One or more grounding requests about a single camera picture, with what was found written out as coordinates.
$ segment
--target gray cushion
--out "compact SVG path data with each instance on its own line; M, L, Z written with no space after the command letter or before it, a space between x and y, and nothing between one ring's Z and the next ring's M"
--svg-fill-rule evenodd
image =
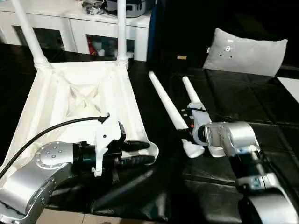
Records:
M245 39L217 28L203 67L274 76L284 59L287 41Z

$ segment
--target black table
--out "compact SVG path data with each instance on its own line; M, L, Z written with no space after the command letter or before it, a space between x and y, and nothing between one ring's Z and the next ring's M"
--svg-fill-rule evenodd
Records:
M26 47L0 45L1 121L3 160L21 110L35 77ZM100 57L45 50L51 62L92 61ZM122 170L118 182L106 173L76 177L53 192L52 209L180 223L241 223L234 174L227 158L209 153L189 159L148 78L147 64L132 62L128 70L140 114L149 139L160 155L150 167ZM188 75L213 121L244 120L256 132L262 150L276 163L299 192L299 104L276 77L213 70L170 73L155 70L160 82L180 110L190 102L182 76Z

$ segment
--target white plastic part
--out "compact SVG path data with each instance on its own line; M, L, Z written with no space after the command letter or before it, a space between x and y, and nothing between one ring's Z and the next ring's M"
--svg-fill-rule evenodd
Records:
M108 151L107 146L113 140L121 138L121 129L118 120L111 114L103 124L101 124L96 132L96 148L95 148L95 168L92 168L94 176L102 176L103 157Z
M31 43L36 65L40 66L37 66L39 69L0 170L29 139L50 126L75 118L110 113L123 124L126 140L149 141L125 65L117 61L48 63L47 59L43 60L43 53L19 0L13 1L25 38ZM52 141L87 141L94 145L98 127L98 121L79 122L39 138L8 169L0 179L0 186L26 165L42 145Z
M205 148L203 146L193 144L192 142L189 142L186 139L182 139L182 142L183 148L189 158L198 157L205 152Z
M165 89L159 82L158 78L154 74L154 72L149 72L149 77L151 82L153 83L173 125L177 130L187 129L188 126L185 123L182 116L179 114L178 110L176 109L175 105L173 104L172 100L167 95ZM195 158L197 156L200 156L204 153L205 149L203 146L192 144L191 142L187 141L186 139L182 139L183 142L183 148L190 158Z
M172 100L167 95L165 89L159 82L158 78L154 74L154 72L149 72L149 78L151 82L153 83L173 125L177 130L187 129L188 126L182 116L179 114L178 110L176 109L175 105L173 104Z
M202 109L205 109L205 106L203 105L203 103L199 99L195 89L193 88L193 86L192 86L192 84L191 84L191 82L190 82L190 80L187 76L183 77L183 83L184 83L184 86L187 90L187 93L189 95L189 98L190 98L191 102L194 103L194 104L200 105L200 107ZM215 158L225 156L225 152L224 152L223 148L221 148L221 147L208 146L208 149L210 151L211 156L213 156Z
M117 18L118 18L118 64L124 65L128 69L127 56L127 39L126 39L126 0L117 1Z
M30 26L26 13L24 12L19 0L12 0L15 12L20 20L22 31L33 56L34 65L36 68L49 67L50 64L47 58L43 55L37 37Z
M183 77L183 83L185 85L185 88L187 90L187 93L189 95L191 102L192 103L201 103L195 89L193 88L193 86L187 76Z

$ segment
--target white cylindrical tube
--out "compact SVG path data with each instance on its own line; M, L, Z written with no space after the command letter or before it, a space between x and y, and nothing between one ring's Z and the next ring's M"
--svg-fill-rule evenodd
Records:
M172 122L175 126L175 128L177 130L187 129L188 128L187 124L185 123L182 116L179 114L178 110L176 109L175 105L173 104L173 102L171 101L169 96L167 95L166 91L164 90L163 86L159 82L159 80L156 77L156 75L154 74L154 72L152 72L152 71L149 72L149 78L150 78L151 82L153 83L170 119L172 120Z
M12 0L15 12L20 20L21 28L31 50L35 67L49 67L50 64L47 58L43 55L42 49L39 45L37 37L33 28L29 24L28 18L19 0Z
M189 95L191 102L192 103L200 103L200 99L199 99L197 93L195 92L195 90L187 76L183 77L183 83L187 90L187 93Z
M117 18L118 18L118 64L123 64L128 69L128 57L127 57L127 39L126 39L126 13L127 4L126 0L117 1Z

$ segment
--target robotic arm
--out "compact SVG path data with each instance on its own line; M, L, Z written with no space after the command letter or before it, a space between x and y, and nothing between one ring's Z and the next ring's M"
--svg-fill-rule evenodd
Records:
M96 133L96 145L57 141L42 146L0 189L0 221L35 223L55 187L74 175L93 172L97 177L104 168L155 162L158 148L154 143L124 142L125 138L122 124L108 116Z
M175 128L184 133L183 147L190 158L208 147L213 157L227 156L236 176L236 188L244 196L245 223L299 224L298 214L277 176L265 162L252 127L246 122L212 122L188 77L183 77L191 103L188 105L192 128L176 107L153 72L149 77Z
M248 123L209 123L199 130L202 130L198 132L199 138L209 146L224 149L236 176L236 188L246 196L247 207L255 208L260 223L299 223L288 195L263 161L255 133Z

